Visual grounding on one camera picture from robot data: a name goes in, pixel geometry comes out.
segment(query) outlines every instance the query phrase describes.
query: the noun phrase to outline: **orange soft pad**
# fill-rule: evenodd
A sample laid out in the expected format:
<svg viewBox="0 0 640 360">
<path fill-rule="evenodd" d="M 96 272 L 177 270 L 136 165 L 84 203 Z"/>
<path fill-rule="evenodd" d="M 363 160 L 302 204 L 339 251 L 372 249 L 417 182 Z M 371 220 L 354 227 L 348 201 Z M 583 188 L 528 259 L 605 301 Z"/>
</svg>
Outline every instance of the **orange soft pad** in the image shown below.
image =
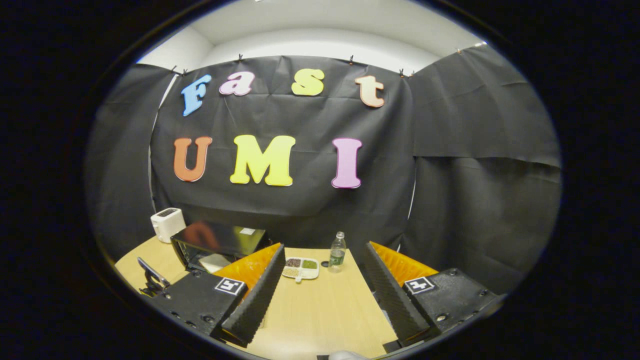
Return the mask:
<svg viewBox="0 0 640 360">
<path fill-rule="evenodd" d="M 373 241 L 370 241 L 370 243 L 400 287 L 402 287 L 404 282 L 407 280 L 438 273 L 436 270 L 433 270 L 425 264 L 419 263 L 418 261 L 409 258 L 406 255 L 402 255 L 397 251 L 393 251 L 387 247 L 376 244 Z"/>
<path fill-rule="evenodd" d="M 213 274 L 228 277 L 233 280 L 244 281 L 248 288 L 246 294 L 249 294 L 249 291 L 258 283 L 264 269 L 267 268 L 271 258 L 273 258 L 273 254 L 276 253 L 279 247 L 280 243 L 273 244 L 249 256 L 245 256 L 240 260 L 234 261 Z"/>
</svg>

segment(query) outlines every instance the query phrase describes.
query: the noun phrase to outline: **ceiling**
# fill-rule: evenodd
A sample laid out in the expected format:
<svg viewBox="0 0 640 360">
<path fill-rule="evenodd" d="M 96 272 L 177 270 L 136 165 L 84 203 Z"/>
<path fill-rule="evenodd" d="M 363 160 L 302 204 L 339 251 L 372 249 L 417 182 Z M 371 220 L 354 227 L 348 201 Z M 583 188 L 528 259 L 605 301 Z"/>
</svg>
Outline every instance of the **ceiling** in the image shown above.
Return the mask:
<svg viewBox="0 0 640 360">
<path fill-rule="evenodd" d="M 213 46 L 269 31 L 359 31 L 444 57 L 479 42 L 454 22 L 409 0 L 239 0 L 191 24 Z"/>
</svg>

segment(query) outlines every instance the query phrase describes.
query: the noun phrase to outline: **divided plate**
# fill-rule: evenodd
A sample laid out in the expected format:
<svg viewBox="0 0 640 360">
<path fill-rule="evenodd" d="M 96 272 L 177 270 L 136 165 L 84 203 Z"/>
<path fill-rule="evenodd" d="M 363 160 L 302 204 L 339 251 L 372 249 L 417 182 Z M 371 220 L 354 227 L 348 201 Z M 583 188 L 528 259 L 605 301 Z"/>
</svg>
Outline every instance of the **divided plate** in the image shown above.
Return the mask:
<svg viewBox="0 0 640 360">
<path fill-rule="evenodd" d="M 315 269 L 304 268 L 303 265 L 313 264 Z M 282 275 L 292 277 L 299 284 L 302 279 L 315 279 L 320 273 L 320 264 L 315 259 L 292 257 L 287 258 Z"/>
</svg>

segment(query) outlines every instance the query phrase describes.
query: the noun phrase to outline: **plastic water bottle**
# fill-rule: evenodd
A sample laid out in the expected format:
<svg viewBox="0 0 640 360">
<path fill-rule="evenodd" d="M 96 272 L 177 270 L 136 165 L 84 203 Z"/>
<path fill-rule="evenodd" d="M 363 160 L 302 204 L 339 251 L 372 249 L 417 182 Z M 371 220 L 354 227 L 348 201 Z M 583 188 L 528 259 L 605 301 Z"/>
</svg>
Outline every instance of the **plastic water bottle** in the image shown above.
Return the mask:
<svg viewBox="0 0 640 360">
<path fill-rule="evenodd" d="M 347 251 L 347 243 L 344 241 L 344 233 L 338 231 L 335 240 L 331 244 L 331 256 L 329 257 L 329 271 L 340 272 L 342 270 L 342 262 L 344 261 L 344 253 Z"/>
</svg>

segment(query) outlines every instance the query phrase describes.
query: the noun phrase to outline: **letter m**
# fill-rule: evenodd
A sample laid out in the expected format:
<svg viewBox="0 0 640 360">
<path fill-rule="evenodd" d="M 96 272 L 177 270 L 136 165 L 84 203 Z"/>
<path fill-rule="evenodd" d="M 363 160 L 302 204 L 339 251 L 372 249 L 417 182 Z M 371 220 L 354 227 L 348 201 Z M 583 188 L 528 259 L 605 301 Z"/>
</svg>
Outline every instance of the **letter m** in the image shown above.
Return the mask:
<svg viewBox="0 0 640 360">
<path fill-rule="evenodd" d="M 296 139 L 291 136 L 276 136 L 262 153 L 253 135 L 240 135 L 234 139 L 238 146 L 236 171 L 229 178 L 234 184 L 249 183 L 246 168 L 249 167 L 253 182 L 258 184 L 269 168 L 264 182 L 271 186 L 289 186 L 293 179 L 289 176 L 289 155 Z"/>
</svg>

